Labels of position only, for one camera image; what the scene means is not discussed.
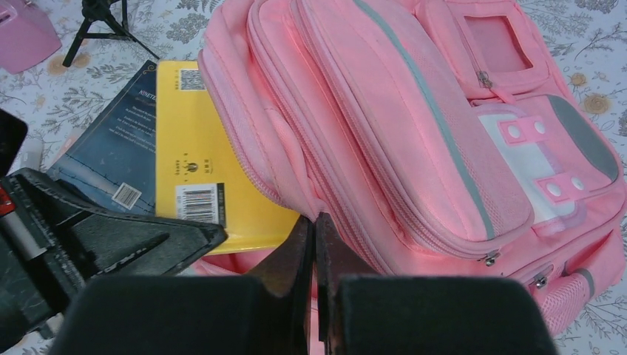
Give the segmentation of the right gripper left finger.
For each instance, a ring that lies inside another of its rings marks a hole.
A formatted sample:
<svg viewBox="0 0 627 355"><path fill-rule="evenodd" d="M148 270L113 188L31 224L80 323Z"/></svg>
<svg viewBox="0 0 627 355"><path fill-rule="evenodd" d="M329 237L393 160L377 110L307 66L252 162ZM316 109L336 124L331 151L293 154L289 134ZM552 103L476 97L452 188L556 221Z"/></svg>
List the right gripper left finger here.
<svg viewBox="0 0 627 355"><path fill-rule="evenodd" d="M239 276L107 276L72 303L52 354L307 354L314 225Z"/></svg>

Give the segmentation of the yellow book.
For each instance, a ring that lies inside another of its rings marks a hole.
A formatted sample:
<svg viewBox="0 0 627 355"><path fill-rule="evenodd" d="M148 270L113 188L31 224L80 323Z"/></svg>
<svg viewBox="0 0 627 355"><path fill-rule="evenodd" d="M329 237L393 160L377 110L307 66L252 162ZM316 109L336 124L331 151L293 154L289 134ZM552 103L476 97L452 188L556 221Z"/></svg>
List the yellow book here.
<svg viewBox="0 0 627 355"><path fill-rule="evenodd" d="M155 213L216 223L213 254L276 248L298 214L265 197L240 166L194 61L161 61L156 79Z"/></svg>

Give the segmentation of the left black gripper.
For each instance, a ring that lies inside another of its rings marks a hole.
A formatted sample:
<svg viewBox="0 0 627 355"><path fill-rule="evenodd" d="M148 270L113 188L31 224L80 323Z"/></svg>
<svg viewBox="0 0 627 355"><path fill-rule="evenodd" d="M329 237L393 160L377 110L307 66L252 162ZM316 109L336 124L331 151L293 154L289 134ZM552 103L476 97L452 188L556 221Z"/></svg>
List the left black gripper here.
<svg viewBox="0 0 627 355"><path fill-rule="evenodd" d="M176 274L225 242L219 224L105 209L35 169L9 170L27 124L1 111L1 349L58 332L70 299L52 264L73 277Z"/></svg>

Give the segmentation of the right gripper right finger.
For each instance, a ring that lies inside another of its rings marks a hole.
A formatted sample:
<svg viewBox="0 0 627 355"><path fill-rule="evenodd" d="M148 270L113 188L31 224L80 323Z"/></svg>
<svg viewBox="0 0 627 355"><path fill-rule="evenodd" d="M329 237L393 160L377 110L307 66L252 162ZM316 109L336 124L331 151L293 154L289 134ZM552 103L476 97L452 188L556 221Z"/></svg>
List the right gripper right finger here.
<svg viewBox="0 0 627 355"><path fill-rule="evenodd" d="M316 219L319 339L327 354L556 354L535 301L505 278L378 274Z"/></svg>

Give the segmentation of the pink school backpack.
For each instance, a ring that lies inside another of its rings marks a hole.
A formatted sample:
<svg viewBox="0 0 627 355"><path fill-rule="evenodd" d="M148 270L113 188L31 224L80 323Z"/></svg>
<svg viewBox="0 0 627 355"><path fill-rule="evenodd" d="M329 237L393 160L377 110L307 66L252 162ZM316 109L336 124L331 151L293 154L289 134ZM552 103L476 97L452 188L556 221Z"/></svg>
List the pink school backpack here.
<svg viewBox="0 0 627 355"><path fill-rule="evenodd" d="M198 67L257 189L381 273L510 277L558 334L625 271L621 161L516 1L225 1Z"/></svg>

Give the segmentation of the dark blue book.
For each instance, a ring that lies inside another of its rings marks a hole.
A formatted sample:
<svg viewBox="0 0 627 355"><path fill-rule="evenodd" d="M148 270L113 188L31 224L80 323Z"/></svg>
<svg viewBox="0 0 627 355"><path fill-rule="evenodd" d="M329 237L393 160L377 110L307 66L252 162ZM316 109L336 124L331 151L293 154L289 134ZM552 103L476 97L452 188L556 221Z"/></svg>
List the dark blue book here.
<svg viewBox="0 0 627 355"><path fill-rule="evenodd" d="M155 213L157 65L146 61L47 170L106 209Z"/></svg>

